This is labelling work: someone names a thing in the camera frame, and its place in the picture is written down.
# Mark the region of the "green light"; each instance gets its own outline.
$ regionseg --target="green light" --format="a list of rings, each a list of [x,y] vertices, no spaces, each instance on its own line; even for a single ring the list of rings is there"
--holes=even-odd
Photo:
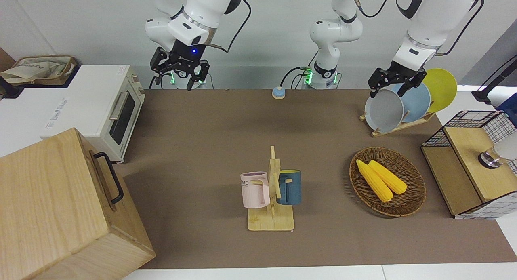
[[[307,73],[305,74],[305,84],[309,84],[312,82],[312,70],[307,69]]]

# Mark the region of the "oven window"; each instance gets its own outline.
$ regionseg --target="oven window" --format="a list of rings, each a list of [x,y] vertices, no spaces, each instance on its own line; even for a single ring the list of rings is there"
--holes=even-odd
[[[115,142],[120,145],[122,143],[122,138],[124,138],[124,134],[126,133],[126,129],[129,124],[129,120],[131,120],[131,114],[133,114],[133,110],[135,109],[135,100],[133,97],[128,95],[128,99],[126,100],[126,104],[122,109],[122,113],[120,113],[120,117],[118,120],[115,120],[111,125],[111,129],[109,130],[109,135],[115,140]]]

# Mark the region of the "mug handle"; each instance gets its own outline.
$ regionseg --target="mug handle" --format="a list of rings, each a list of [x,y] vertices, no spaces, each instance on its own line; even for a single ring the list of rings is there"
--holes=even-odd
[[[266,200],[268,199],[269,197],[269,183],[267,181],[267,179],[253,179],[251,180],[251,184],[255,184],[255,185],[262,185],[262,198],[261,198],[261,204],[265,204],[266,203]]]
[[[288,183],[292,183],[292,179],[286,179],[286,202],[289,203],[289,192],[288,192]]]

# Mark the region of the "blue mug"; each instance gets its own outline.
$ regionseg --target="blue mug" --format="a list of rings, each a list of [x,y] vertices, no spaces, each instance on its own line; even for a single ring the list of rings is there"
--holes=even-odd
[[[278,183],[282,198],[277,198],[277,203],[285,206],[295,206],[301,203],[300,170],[280,170]]]

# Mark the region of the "oven door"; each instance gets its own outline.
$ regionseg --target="oven door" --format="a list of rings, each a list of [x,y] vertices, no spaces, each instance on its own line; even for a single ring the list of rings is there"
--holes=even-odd
[[[128,82],[126,83],[126,87],[122,88],[123,90],[118,95],[115,107],[109,116],[111,123],[109,124],[108,132],[105,134],[105,138],[109,145],[111,145],[111,148],[118,150],[120,160],[124,156],[127,143],[142,106],[133,87]]]

